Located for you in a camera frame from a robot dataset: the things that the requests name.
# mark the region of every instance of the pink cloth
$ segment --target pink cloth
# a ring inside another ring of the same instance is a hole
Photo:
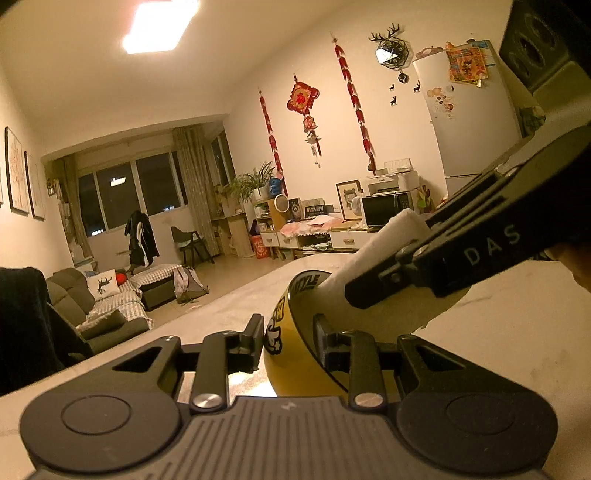
[[[328,233],[330,229],[341,223],[343,223],[343,221],[340,218],[334,218],[322,226],[313,226],[308,225],[308,220],[304,220],[302,222],[286,223],[280,232],[285,236],[315,235],[318,233]]]

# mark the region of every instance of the small fan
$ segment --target small fan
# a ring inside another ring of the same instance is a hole
[[[288,212],[290,209],[290,201],[289,199],[280,193],[275,197],[275,208],[280,213]]]
[[[363,215],[362,205],[361,205],[361,197],[354,197],[351,201],[351,210],[353,213],[358,217]]]

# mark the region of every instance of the ceiling light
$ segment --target ceiling light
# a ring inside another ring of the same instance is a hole
[[[174,50],[198,9],[199,0],[141,4],[123,48],[127,53]]]
[[[380,62],[381,64],[384,64],[388,60],[392,60],[392,59],[395,59],[396,57],[398,57],[397,54],[392,53],[391,51],[388,51],[388,50],[384,50],[383,48],[378,48],[375,51],[375,56],[378,58],[378,62]]]
[[[120,179],[112,179],[111,186],[116,187],[117,185],[121,185],[122,183],[125,183],[125,180],[127,180],[127,177],[121,177]]]

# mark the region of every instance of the white table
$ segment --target white table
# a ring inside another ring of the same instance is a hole
[[[153,339],[200,342],[219,330],[242,330],[251,313],[266,319],[291,278],[309,269],[335,271],[348,254],[291,262],[204,307],[59,374],[0,398],[0,478],[33,469],[18,420],[36,396]],[[552,262],[525,262],[470,289],[417,335],[542,394],[560,423],[546,470],[557,480],[591,478],[591,294]],[[235,374],[232,394],[272,393],[261,361],[253,376]]]

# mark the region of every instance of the grooved rubber surface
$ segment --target grooved rubber surface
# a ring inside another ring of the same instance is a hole
[[[41,470],[31,480],[76,479]],[[116,480],[467,480],[415,458],[388,420],[354,413],[336,397],[239,397],[195,417],[151,463],[102,476]],[[541,472],[512,480],[547,480]]]

